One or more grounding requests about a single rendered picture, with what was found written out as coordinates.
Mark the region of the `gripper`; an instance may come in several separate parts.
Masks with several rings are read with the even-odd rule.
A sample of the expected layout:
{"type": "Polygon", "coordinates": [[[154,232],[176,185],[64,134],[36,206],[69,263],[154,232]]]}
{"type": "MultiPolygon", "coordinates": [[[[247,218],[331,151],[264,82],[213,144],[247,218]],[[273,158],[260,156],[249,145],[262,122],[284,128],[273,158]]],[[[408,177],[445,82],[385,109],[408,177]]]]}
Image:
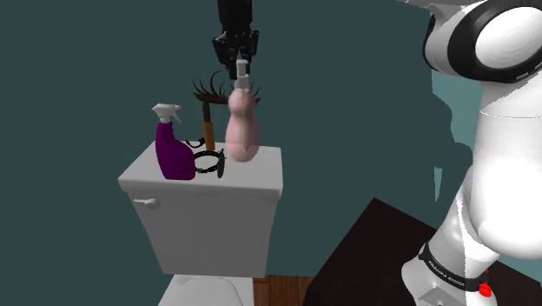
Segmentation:
{"type": "MultiPolygon", "coordinates": [[[[253,22],[252,0],[217,0],[221,34],[212,39],[219,62],[228,70],[231,80],[237,79],[236,60],[238,50],[228,37],[258,37],[259,31],[251,28],[253,22]]],[[[241,58],[252,62],[257,54],[258,42],[249,41],[239,48],[241,58]]]]}

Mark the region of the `pink soap dispenser bottle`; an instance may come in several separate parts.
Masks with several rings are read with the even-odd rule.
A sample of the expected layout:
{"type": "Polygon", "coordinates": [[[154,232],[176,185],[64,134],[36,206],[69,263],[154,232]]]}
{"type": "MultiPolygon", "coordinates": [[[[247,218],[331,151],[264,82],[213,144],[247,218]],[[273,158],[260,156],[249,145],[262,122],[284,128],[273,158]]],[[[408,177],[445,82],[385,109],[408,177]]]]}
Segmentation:
{"type": "Polygon", "coordinates": [[[259,130],[255,119],[256,94],[248,74],[248,60],[236,60],[236,80],[228,98],[230,117],[225,135],[225,150],[228,157],[245,163],[256,155],[259,130]]]}

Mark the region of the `purple spray bottle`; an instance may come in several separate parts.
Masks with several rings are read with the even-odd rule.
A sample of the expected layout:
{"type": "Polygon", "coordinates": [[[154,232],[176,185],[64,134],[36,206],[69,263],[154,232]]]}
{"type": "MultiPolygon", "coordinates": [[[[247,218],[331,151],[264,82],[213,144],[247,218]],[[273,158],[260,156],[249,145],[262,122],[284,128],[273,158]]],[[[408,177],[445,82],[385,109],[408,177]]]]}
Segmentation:
{"type": "Polygon", "coordinates": [[[192,180],[195,178],[195,157],[189,146],[175,138],[174,118],[181,123],[177,111],[181,105],[158,103],[152,110],[159,118],[155,132],[155,153],[163,176],[168,180],[192,180]]]}

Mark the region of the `white toilet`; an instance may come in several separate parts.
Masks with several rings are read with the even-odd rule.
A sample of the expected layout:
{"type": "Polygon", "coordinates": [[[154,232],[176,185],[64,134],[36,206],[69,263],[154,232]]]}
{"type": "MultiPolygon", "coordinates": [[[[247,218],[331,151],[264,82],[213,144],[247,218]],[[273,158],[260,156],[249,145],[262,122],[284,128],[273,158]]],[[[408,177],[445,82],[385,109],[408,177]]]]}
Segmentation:
{"type": "Polygon", "coordinates": [[[157,306],[254,306],[283,189],[280,148],[262,146],[246,163],[228,158],[223,176],[179,181],[163,177],[150,145],[118,182],[172,277],[157,306]]]}

